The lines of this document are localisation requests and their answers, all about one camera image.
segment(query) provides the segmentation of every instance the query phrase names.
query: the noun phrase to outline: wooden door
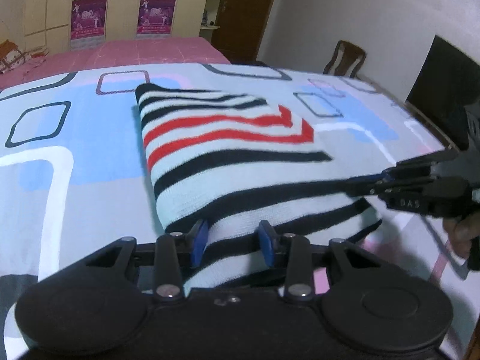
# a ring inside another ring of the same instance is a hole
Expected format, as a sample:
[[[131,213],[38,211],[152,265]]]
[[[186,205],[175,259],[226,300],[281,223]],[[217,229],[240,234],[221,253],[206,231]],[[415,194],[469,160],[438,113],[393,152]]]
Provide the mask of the wooden door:
[[[222,0],[212,45],[231,62],[255,61],[273,0]]]

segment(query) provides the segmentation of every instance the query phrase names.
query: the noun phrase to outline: red stripe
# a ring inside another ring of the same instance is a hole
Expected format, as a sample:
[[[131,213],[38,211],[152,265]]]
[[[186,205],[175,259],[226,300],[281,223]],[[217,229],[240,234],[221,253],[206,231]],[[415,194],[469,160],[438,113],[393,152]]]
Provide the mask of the red stripe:
[[[450,241],[446,242],[445,247],[449,252],[452,252],[452,246],[450,245]],[[433,265],[433,269],[431,270],[431,275],[428,281],[438,286],[440,284],[440,279],[442,278],[442,274],[447,266],[447,263],[447,257],[445,257],[443,252],[440,252],[437,257],[437,261],[435,261],[435,264]]]
[[[150,154],[148,157],[148,169],[152,170],[153,165],[155,165],[157,161],[169,154],[172,154],[173,152],[176,152],[177,150],[220,139],[236,139],[247,140],[251,142],[270,143],[307,143],[314,141],[314,129],[305,120],[302,120],[300,135],[271,136],[238,130],[212,131],[198,137],[175,140],[158,147],[157,149],[153,150],[152,154]]]
[[[143,145],[147,145],[155,138],[166,132],[175,130],[176,128],[196,127],[206,125],[214,122],[232,121],[244,123],[252,126],[268,127],[268,126],[285,126],[292,127],[292,113],[288,108],[282,105],[278,106],[281,115],[262,115],[254,118],[242,116],[227,116],[227,115],[210,115],[210,116],[195,116],[195,117],[181,117],[179,119],[170,120],[150,130],[143,139]]]

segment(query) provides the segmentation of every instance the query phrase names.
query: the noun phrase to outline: black stripe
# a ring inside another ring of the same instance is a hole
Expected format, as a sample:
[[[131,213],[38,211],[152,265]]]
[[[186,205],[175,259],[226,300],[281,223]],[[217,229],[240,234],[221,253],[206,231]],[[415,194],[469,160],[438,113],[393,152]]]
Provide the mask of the black stripe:
[[[345,222],[356,215],[369,209],[371,205],[364,199],[332,211],[320,212],[318,214],[306,215],[292,221],[275,226],[278,234],[294,233],[307,236],[311,233],[325,230],[339,223]],[[200,267],[194,271],[196,274],[207,266],[224,259],[225,257],[241,256],[260,250],[258,236],[256,233],[242,235],[241,237],[223,239],[207,246],[203,253]]]
[[[167,233],[171,233],[172,231],[184,232],[186,229],[191,229],[198,218],[205,219],[212,225],[220,219],[239,214],[240,212],[257,210],[281,202],[289,202],[290,200],[343,192],[345,186],[345,180],[324,180],[272,185],[235,191],[221,196],[196,212],[170,223],[165,231]]]
[[[54,82],[54,83],[48,84],[48,85],[37,86],[35,88],[25,89],[24,91],[14,93],[14,94],[11,94],[11,95],[6,96],[6,97],[2,97],[2,98],[0,98],[0,101],[11,99],[13,97],[26,95],[27,93],[34,93],[34,92],[39,92],[39,91],[45,91],[47,89],[58,88],[59,86],[68,84],[71,80],[73,80],[73,78],[76,76],[77,73],[78,72],[68,73],[65,77],[63,77],[61,80],[59,80],[57,82]]]
[[[168,187],[208,169],[225,167],[227,165],[253,162],[325,162],[332,161],[324,151],[313,152],[279,152],[256,151],[248,149],[232,149],[213,151],[173,168],[155,181],[155,199]]]
[[[147,105],[153,104],[156,102],[164,101],[164,100],[194,100],[194,101],[204,101],[206,103],[221,103],[228,100],[242,98],[248,96],[246,94],[242,95],[235,95],[235,94],[228,94],[223,95],[214,99],[202,99],[198,97],[181,97],[181,96],[170,96],[170,97],[150,97],[146,100],[143,100],[140,105],[138,106],[139,111],[143,110]]]
[[[147,92],[156,91],[156,92],[167,92],[167,93],[207,93],[207,92],[215,92],[211,90],[203,90],[203,89],[172,89],[172,88],[164,88],[162,86],[152,84],[151,82],[139,85],[135,89],[135,97],[137,98],[137,103],[140,100],[140,97]]]
[[[378,222],[370,225],[357,234],[348,238],[347,241],[357,243],[364,239],[367,235],[374,232],[382,224],[380,219]],[[285,283],[285,269],[269,269],[266,271],[255,272],[236,279],[226,281],[220,284],[221,288],[237,288],[237,287],[280,287]]]
[[[261,107],[267,105],[266,100],[256,99],[247,103],[233,104],[233,105],[208,105],[208,104],[192,104],[192,105],[172,105],[171,107],[160,108],[155,111],[145,114],[142,118],[142,128],[144,128],[148,122],[159,119],[169,114],[170,112],[179,111],[182,109],[248,109]]]

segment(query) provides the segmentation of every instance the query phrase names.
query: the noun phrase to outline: bed sheet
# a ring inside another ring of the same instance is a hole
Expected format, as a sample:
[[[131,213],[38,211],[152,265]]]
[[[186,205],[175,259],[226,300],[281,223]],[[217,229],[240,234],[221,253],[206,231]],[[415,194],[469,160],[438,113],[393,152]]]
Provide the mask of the bed sheet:
[[[0,91],[61,73],[165,63],[228,64],[229,61],[201,37],[115,40],[93,49],[33,58],[11,72],[0,74]]]
[[[14,321],[28,286],[123,236],[154,242],[163,233],[147,176],[135,88],[249,93],[290,108],[312,125],[344,177],[441,150],[406,112],[359,81],[268,67],[144,64],[72,72],[0,93],[0,359],[25,343]],[[464,280],[446,260],[446,235],[415,215],[383,214],[364,247],[442,287],[454,322],[442,349],[466,351],[480,311],[480,275]],[[317,292],[326,291],[316,272]]]

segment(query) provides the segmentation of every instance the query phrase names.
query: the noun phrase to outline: round black disc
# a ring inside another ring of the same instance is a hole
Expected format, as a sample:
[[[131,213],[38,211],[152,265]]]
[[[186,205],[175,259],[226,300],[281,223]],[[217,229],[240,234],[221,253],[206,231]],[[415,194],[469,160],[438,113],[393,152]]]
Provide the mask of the round black disc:
[[[124,288],[33,287],[15,308],[21,332],[41,348],[93,354],[116,347],[147,312],[142,293]]]
[[[376,354],[440,344],[453,318],[445,293],[407,275],[364,276],[336,283],[320,300],[323,316],[340,339]]]

